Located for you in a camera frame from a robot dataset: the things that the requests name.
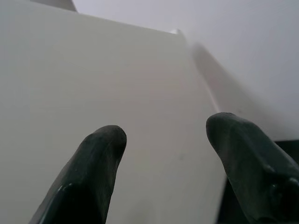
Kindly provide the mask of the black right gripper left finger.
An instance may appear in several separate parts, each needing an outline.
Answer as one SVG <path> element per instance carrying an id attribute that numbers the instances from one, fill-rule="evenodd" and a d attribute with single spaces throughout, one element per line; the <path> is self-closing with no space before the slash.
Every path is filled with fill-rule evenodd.
<path id="1" fill-rule="evenodd" d="M 31 224 L 104 224 L 127 136 L 117 125 L 88 135 L 66 163 Z"/>

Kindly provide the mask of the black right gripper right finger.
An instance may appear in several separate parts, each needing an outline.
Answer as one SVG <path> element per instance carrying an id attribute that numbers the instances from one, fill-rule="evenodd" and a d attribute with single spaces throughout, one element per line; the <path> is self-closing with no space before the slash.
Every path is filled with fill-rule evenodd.
<path id="1" fill-rule="evenodd" d="M 256 124 L 220 112 L 206 134 L 251 224 L 299 221 L 299 166 Z"/>

